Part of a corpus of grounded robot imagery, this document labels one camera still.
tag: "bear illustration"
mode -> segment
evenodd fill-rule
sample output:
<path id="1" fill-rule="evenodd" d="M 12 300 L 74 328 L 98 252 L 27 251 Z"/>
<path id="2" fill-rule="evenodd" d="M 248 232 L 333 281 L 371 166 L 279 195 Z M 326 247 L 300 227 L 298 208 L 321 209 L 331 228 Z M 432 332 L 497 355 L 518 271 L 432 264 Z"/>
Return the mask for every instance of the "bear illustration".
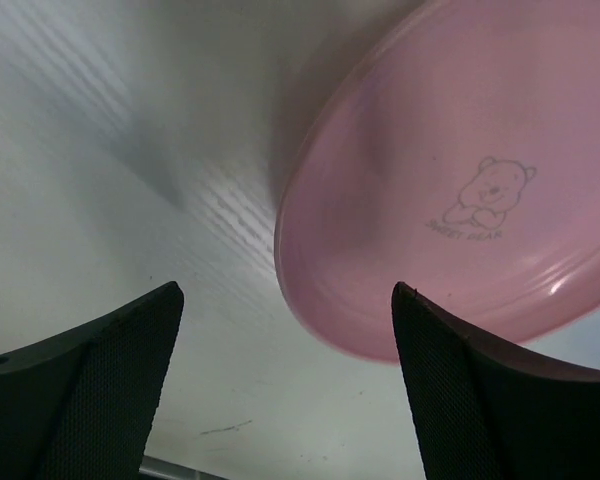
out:
<path id="1" fill-rule="evenodd" d="M 534 167 L 514 160 L 487 157 L 478 174 L 458 195 L 458 202 L 444 214 L 448 224 L 470 224 L 496 230 L 507 218 L 507 212 L 520 201 L 522 190 L 536 175 Z"/>

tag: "pink plate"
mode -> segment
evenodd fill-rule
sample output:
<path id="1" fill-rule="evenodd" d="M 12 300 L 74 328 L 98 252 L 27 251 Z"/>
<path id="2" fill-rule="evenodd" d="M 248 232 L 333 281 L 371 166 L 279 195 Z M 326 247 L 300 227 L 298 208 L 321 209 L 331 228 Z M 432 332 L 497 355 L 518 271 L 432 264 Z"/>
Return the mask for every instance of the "pink plate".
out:
<path id="1" fill-rule="evenodd" d="M 403 280 L 514 342 L 600 306 L 600 0 L 425 4 L 349 76 L 276 226 L 312 332 L 395 362 Z"/>

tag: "cartoon bear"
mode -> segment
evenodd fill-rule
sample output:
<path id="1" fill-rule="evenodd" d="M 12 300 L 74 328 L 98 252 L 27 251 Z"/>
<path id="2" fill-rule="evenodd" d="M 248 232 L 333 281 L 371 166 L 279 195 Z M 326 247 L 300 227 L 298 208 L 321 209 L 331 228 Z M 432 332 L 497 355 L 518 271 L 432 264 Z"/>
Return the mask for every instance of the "cartoon bear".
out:
<path id="1" fill-rule="evenodd" d="M 514 160 L 485 158 L 478 174 L 458 195 L 458 202 L 444 214 L 445 223 L 471 224 L 487 230 L 499 228 L 535 175 L 534 167 Z"/>

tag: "pink plastic plate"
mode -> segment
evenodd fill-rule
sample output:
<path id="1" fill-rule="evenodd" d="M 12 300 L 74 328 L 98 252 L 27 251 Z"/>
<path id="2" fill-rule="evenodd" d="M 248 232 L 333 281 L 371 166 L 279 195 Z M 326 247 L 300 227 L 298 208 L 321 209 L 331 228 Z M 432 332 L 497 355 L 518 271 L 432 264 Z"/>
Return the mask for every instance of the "pink plastic plate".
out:
<path id="1" fill-rule="evenodd" d="M 398 280 L 514 342 L 600 306 L 600 0 L 412 14 L 306 141 L 276 265 L 306 327 L 387 362 Z"/>

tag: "white wood grain surface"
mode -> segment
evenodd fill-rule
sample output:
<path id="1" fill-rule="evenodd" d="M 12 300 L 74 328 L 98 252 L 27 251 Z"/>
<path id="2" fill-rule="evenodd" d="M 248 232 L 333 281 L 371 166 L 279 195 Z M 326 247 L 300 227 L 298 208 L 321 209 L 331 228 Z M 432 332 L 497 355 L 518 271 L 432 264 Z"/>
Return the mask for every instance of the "white wood grain surface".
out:
<path id="1" fill-rule="evenodd" d="M 272 259 L 307 127 L 415 3 L 0 0 L 0 353 L 174 279 L 147 454 L 235 480 L 424 478 L 399 369 L 307 334 Z M 600 367 L 600 313 L 534 348 Z"/>

